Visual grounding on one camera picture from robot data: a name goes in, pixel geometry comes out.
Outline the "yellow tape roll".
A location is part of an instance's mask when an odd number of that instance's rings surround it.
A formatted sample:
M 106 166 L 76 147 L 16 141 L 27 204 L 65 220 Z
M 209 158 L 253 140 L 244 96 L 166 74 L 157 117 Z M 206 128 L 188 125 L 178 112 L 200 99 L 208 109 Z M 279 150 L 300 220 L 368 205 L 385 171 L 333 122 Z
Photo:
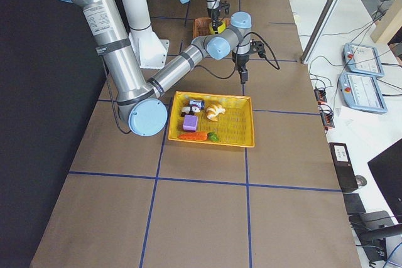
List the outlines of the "yellow tape roll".
M 226 23 L 224 21 L 211 21 L 209 23 L 209 33 L 211 35 L 217 35 L 226 29 Z

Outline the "brown wicker basket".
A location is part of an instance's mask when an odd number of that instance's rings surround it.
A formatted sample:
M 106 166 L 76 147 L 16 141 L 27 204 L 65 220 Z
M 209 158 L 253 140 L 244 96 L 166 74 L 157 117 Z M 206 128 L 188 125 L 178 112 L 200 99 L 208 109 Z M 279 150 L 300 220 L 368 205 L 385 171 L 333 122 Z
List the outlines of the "brown wicker basket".
M 229 18 L 222 18 L 220 21 L 224 21 L 226 23 L 226 28 L 231 24 L 231 20 Z M 206 36 L 210 35 L 209 33 L 209 23 L 211 19 L 209 17 L 196 18 L 193 22 L 193 38 L 198 36 Z

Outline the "yellow plastic basket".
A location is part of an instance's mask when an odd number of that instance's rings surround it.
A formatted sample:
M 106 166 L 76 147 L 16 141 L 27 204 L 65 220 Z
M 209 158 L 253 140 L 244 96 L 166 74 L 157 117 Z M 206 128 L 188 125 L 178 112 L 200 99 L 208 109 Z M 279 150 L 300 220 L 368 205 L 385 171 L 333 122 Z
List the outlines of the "yellow plastic basket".
M 183 130 L 184 117 L 181 116 L 182 107 L 190 106 L 189 101 L 203 100 L 204 110 L 195 114 L 198 117 L 196 132 L 215 132 L 219 141 L 189 141 L 179 139 L 178 136 L 188 133 Z M 218 121 L 210 121 L 206 115 L 206 108 L 211 104 L 221 104 L 225 114 L 218 116 Z M 238 95 L 204 94 L 198 92 L 175 93 L 170 114 L 168 139 L 179 142 L 193 142 L 199 144 L 213 144 L 221 146 L 254 147 L 254 123 L 251 98 Z

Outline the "toy croissant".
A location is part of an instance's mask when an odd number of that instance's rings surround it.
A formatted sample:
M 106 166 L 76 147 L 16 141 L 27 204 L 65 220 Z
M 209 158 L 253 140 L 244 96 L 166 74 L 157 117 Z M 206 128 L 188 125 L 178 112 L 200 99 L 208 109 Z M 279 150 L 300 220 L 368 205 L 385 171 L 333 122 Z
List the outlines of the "toy croissant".
M 225 114 L 226 109 L 221 104 L 211 104 L 206 108 L 206 115 L 210 121 L 217 122 L 220 114 Z

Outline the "toy panda figure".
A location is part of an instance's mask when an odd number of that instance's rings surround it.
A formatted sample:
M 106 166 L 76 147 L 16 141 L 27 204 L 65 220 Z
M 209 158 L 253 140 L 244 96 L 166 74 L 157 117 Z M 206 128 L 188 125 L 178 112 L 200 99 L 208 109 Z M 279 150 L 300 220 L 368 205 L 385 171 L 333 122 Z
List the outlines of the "toy panda figure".
M 201 111 L 201 109 L 197 106 L 186 106 L 186 107 L 182 107 L 181 109 L 181 116 L 185 117 L 186 115 L 195 115 L 197 113 L 199 113 Z

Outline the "white mounting column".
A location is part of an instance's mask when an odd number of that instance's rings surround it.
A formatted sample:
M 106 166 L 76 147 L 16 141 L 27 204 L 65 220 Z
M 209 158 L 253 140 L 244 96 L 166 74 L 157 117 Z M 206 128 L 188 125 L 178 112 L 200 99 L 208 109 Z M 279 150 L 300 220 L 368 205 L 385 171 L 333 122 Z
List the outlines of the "white mounting column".
M 139 66 L 160 70 L 165 66 L 170 42 L 153 31 L 147 0 L 122 0 L 129 25 L 129 39 Z

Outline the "orange toy carrot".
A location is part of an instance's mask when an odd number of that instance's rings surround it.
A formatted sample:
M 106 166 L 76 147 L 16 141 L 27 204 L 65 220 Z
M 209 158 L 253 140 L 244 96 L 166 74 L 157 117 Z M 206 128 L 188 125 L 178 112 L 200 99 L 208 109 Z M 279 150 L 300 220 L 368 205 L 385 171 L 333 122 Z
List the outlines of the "orange toy carrot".
M 218 142 L 219 138 L 215 132 L 188 132 L 178 136 L 179 139 L 189 141 L 212 141 Z

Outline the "purple foam block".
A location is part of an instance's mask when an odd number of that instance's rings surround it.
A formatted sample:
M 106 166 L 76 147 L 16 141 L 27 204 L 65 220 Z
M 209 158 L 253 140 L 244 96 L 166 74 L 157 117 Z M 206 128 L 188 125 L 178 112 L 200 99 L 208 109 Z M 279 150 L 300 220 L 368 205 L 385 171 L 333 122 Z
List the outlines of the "purple foam block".
M 183 130 L 187 132 L 195 132 L 198 126 L 198 117 L 196 115 L 187 114 L 183 120 Z

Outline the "orange power strip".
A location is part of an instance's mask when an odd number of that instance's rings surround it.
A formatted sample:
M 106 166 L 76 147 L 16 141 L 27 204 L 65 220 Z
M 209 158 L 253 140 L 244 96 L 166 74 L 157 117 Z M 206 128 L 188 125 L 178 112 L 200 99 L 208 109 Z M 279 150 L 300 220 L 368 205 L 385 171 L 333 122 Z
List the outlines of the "orange power strip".
M 325 130 L 334 129 L 334 113 L 330 109 L 320 109 L 320 116 Z
M 323 87 L 315 88 L 314 94 L 319 104 L 327 103 L 326 90 Z

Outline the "lower teach pendant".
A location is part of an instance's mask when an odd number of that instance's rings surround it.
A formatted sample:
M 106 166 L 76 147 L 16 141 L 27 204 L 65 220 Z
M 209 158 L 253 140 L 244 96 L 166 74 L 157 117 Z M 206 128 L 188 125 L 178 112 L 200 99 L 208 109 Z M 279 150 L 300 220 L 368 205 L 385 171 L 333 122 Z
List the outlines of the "lower teach pendant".
M 339 76 L 340 92 L 348 107 L 364 112 L 385 114 L 386 107 L 374 75 L 343 72 Z

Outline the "teach pendant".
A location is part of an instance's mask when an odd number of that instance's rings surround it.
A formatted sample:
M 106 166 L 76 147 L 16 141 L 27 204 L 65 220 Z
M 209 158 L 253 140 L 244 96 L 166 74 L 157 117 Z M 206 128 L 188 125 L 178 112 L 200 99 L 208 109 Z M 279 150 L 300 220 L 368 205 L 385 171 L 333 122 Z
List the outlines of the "teach pendant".
M 384 77 L 384 70 L 379 59 L 379 53 L 373 46 L 346 43 L 344 57 L 351 72 Z
M 348 107 L 364 112 L 385 114 L 386 107 L 374 75 L 343 72 L 339 76 L 340 92 Z

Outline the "upper teach pendant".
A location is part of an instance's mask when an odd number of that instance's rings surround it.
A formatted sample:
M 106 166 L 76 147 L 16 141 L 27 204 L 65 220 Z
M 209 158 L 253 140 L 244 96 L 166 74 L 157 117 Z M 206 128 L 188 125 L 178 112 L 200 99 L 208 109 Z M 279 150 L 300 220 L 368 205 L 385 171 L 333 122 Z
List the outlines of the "upper teach pendant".
M 373 46 L 346 43 L 344 57 L 351 72 L 384 77 L 384 70 L 379 59 L 379 53 Z

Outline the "black rectangular box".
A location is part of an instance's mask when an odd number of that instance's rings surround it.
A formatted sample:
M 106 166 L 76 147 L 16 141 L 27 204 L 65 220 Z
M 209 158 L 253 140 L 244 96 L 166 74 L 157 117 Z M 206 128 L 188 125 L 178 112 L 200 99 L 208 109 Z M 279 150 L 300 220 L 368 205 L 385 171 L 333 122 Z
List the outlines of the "black rectangular box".
M 358 189 L 358 185 L 347 145 L 339 142 L 330 142 L 329 148 L 342 192 L 352 193 Z

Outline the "black monitor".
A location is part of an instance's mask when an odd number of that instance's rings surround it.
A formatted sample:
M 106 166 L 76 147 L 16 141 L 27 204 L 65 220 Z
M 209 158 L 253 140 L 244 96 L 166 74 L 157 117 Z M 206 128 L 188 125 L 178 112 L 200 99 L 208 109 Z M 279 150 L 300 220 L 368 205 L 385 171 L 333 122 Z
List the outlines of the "black monitor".
M 368 166 L 392 213 L 401 223 L 401 141 L 371 159 Z

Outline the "aluminium frame post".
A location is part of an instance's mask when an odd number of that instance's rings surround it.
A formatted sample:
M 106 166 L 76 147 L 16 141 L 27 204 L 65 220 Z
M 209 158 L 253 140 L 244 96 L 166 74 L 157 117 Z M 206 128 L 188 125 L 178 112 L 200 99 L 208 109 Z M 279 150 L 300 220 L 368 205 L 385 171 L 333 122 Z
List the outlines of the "aluminium frame post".
M 305 47 L 303 54 L 301 56 L 301 62 L 303 64 L 307 64 L 309 62 L 314 50 L 318 46 L 319 39 L 323 35 L 323 31 L 339 1 L 340 0 L 327 0 L 326 1 L 325 6 L 323 7 L 322 12 L 318 18 L 318 21 L 314 27 L 312 35 L 311 35 L 311 37 L 307 43 L 307 46 Z

